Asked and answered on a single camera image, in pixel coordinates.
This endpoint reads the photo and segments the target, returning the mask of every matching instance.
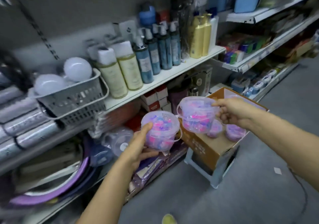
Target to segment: shoe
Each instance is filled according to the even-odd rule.
[[[162,219],[162,224],[177,224],[177,221],[171,214],[166,214]]]

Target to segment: plastic stool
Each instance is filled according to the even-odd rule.
[[[191,150],[191,148],[188,148],[184,162],[193,166],[199,173],[202,174],[202,176],[209,180],[211,186],[214,189],[217,189],[219,184],[223,180],[223,177],[233,165],[238,149],[239,146],[237,145],[237,147],[234,147],[234,149],[231,149],[223,154],[223,156],[221,156],[217,161],[216,168],[212,172],[212,174],[207,173],[208,171],[206,169],[208,169],[208,167],[204,163],[198,163],[198,160],[196,162],[193,161],[193,157],[195,156],[195,154],[194,151]]]

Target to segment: yellow bottle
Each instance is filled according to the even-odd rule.
[[[209,49],[209,42],[211,40],[211,31],[212,31],[212,25],[209,22],[211,19],[211,14],[204,14],[204,39],[203,39],[203,52],[202,56],[208,55],[208,49]]]
[[[204,38],[204,16],[195,16],[193,21],[194,32],[192,35],[192,41],[190,45],[189,56],[191,58],[198,59],[203,53],[203,38]]]

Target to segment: plastic bucket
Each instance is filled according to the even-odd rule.
[[[152,111],[147,113],[141,126],[153,122],[152,129],[146,134],[146,146],[158,151],[169,151],[173,146],[176,133],[180,130],[178,118],[167,111]]]
[[[181,100],[178,108],[182,109],[182,114],[178,116],[182,118],[182,124],[185,129],[194,133],[208,133],[215,119],[218,107],[213,107],[215,100],[201,97],[189,96]]]
[[[216,138],[218,134],[223,130],[223,125],[216,119],[214,119],[213,124],[207,136]]]
[[[246,135],[246,130],[237,126],[237,125],[232,125],[232,124],[227,124],[226,125],[226,137],[233,141],[237,142],[240,139],[242,139]]]

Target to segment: gray floor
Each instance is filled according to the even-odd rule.
[[[318,60],[303,60],[261,104],[319,135],[318,73]],[[119,223],[160,224],[166,213],[172,213],[179,224],[293,223],[303,207],[304,193],[286,163],[252,133],[237,156],[216,190],[192,166],[180,162],[130,200]],[[274,167],[282,175],[275,174]],[[319,193],[302,183],[309,203],[298,223],[318,223]]]

